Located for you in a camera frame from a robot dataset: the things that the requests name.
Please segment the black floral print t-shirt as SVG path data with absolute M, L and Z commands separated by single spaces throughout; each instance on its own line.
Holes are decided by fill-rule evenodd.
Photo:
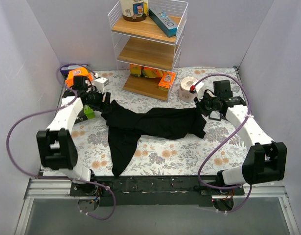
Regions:
M 135 113 L 115 100 L 111 110 L 102 113 L 108 126 L 108 144 L 113 163 L 112 173 L 119 177 L 129 165 L 142 135 L 178 140 L 187 134 L 204 138 L 205 119 L 196 108 L 152 108 Z

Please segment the white wire wooden shelf rack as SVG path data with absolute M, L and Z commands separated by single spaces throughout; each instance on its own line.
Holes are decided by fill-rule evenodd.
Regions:
M 187 21 L 188 2 L 181 0 L 149 0 L 148 8 L 160 7 L 178 25 L 177 34 L 167 37 L 155 22 L 147 17 L 141 22 L 123 18 L 120 1 L 108 14 L 118 71 L 123 73 L 123 90 L 167 101 L 169 91 L 158 88 L 159 78 L 130 75 L 130 64 L 177 72 L 182 51 L 184 28 Z

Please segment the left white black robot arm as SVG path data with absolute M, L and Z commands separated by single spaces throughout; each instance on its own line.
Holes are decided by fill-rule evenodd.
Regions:
M 42 166 L 59 171 L 72 180 L 81 183 L 81 190 L 88 196 L 97 192 L 98 184 L 91 179 L 91 170 L 78 160 L 76 146 L 71 137 L 74 123 L 83 110 L 89 106 L 101 113 L 110 112 L 110 92 L 81 92 L 75 97 L 65 92 L 60 110 L 46 130 L 37 132 L 37 145 Z

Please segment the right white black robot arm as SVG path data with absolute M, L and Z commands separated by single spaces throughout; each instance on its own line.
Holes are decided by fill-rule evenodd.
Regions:
M 275 142 L 260 128 L 243 98 L 220 98 L 204 94 L 202 99 L 195 98 L 194 102 L 205 116 L 213 111 L 222 114 L 235 127 L 248 150 L 241 166 L 218 171 L 212 188 L 224 195 L 234 186 L 283 180 L 287 147 L 283 142 Z

